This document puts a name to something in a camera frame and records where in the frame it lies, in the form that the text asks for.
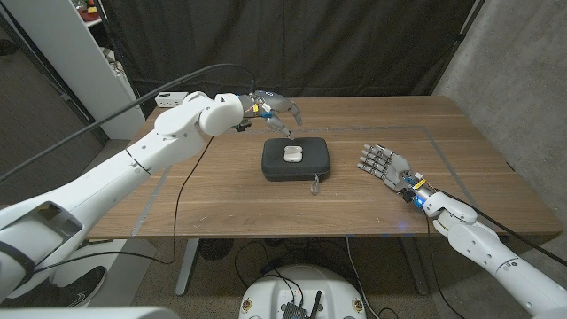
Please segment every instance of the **sticker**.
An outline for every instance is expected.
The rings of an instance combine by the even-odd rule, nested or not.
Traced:
[[[417,183],[416,186],[414,186],[414,190],[417,190],[418,188],[422,187],[423,183],[425,183],[425,178],[419,181],[419,183]]]

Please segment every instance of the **table leg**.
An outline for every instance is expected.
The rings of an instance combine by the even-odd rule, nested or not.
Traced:
[[[420,295],[425,296],[429,293],[429,287],[425,281],[423,265],[417,252],[416,242],[413,237],[400,237],[400,242],[406,255],[406,260],[408,260],[411,275],[416,283],[416,291]]]
[[[191,269],[197,260],[198,238],[187,239],[187,246],[185,246],[185,253],[183,254],[183,261],[181,269],[179,269],[179,277],[177,278],[177,286],[175,287],[175,294],[183,296],[187,292]]]

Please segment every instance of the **black case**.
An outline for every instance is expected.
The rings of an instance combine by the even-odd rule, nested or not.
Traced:
[[[288,163],[284,160],[285,146],[301,146],[303,160]],[[272,138],[264,143],[262,173],[271,182],[313,181],[315,175],[322,181],[330,173],[330,158],[327,143],[320,137]]]

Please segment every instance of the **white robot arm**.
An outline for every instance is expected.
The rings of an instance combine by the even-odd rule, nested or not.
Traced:
[[[262,94],[271,100],[259,100]],[[265,112],[244,119],[249,101],[264,106]],[[214,100],[202,92],[191,93],[163,112],[154,130],[126,150],[56,190],[0,210],[0,301],[45,280],[54,268],[34,271],[64,261],[106,212],[150,175],[198,154],[205,144],[199,130],[218,136],[248,118],[276,118],[267,114],[272,110],[290,111],[300,123],[299,108],[275,93],[219,94]],[[281,121],[277,129],[291,137]]]
[[[383,179],[428,217],[437,217],[433,226],[449,244],[494,276],[531,315],[567,315],[567,291],[510,251],[492,229],[477,221],[472,207],[435,190],[392,150],[379,144],[364,148],[358,167]]]

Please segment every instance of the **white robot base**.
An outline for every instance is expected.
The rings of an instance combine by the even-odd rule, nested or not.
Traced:
[[[321,291],[321,298],[316,319],[365,319],[366,312],[361,295],[342,276],[319,266],[289,265],[278,268],[281,276],[291,279],[303,291],[303,305],[305,316],[311,317],[315,298]],[[301,294],[292,282],[286,282],[278,277],[278,273],[271,271],[268,275],[254,282],[242,298],[239,310],[239,319],[282,319],[293,290],[295,305],[299,306]]]

